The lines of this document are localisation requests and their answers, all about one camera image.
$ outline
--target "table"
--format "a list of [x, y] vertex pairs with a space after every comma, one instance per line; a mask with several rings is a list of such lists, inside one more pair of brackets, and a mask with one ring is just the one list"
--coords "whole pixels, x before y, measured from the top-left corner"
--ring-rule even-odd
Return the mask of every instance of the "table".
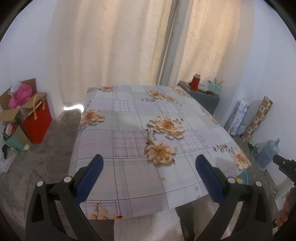
[[198, 101], [211, 115], [214, 113], [219, 101], [219, 96], [208, 95], [202, 91], [193, 91], [187, 82], [180, 81], [178, 83], [183, 90], [185, 90], [190, 96]]
[[206, 195], [195, 169], [200, 154], [226, 176], [250, 165], [238, 158], [245, 155], [230, 135], [180, 87], [89, 89], [69, 175], [97, 153], [104, 168], [80, 205], [93, 219], [152, 214]]

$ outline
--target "yellow bag handle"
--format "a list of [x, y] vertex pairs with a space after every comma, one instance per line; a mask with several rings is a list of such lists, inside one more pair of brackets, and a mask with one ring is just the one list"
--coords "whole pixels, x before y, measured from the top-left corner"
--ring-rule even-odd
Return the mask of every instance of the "yellow bag handle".
[[41, 97], [41, 100], [42, 100], [42, 103], [43, 103], [43, 106], [42, 106], [42, 109], [44, 110], [45, 109], [45, 102], [44, 102], [44, 99], [41, 95], [35, 95], [34, 99], [33, 99], [33, 112], [34, 112], [34, 120], [37, 120], [37, 113], [36, 113], [36, 108], [40, 105], [38, 104], [37, 106], [35, 106], [35, 101], [36, 101], [36, 97], [37, 96], [40, 96]]

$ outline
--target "transparent water container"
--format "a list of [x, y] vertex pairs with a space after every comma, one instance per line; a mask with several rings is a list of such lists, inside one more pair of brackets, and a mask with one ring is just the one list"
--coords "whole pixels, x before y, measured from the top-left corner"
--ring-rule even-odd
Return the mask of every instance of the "transparent water container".
[[261, 171], [266, 170], [267, 165], [272, 162], [274, 155], [279, 153], [279, 142], [279, 138], [276, 141], [269, 140], [263, 149], [255, 155], [255, 161]]

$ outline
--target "pink plastic bag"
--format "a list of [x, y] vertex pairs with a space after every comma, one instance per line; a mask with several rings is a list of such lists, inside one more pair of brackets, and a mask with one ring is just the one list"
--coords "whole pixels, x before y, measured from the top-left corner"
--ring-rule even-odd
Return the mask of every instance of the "pink plastic bag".
[[33, 89], [30, 85], [22, 84], [21, 87], [15, 92], [13, 97], [9, 100], [8, 107], [10, 109], [17, 108], [23, 105], [33, 96]]

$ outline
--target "finger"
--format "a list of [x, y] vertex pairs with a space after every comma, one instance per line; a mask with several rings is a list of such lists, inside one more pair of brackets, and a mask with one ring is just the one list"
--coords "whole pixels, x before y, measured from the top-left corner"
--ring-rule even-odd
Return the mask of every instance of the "finger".
[[285, 212], [281, 211], [279, 216], [280, 216], [280, 219], [281, 219], [282, 222], [285, 223], [285, 222], [288, 221], [288, 215]]
[[276, 225], [280, 228], [281, 226], [283, 226], [283, 222], [278, 218], [277, 220], [276, 220]]
[[290, 211], [290, 204], [288, 202], [284, 203], [283, 211], [288, 213]]

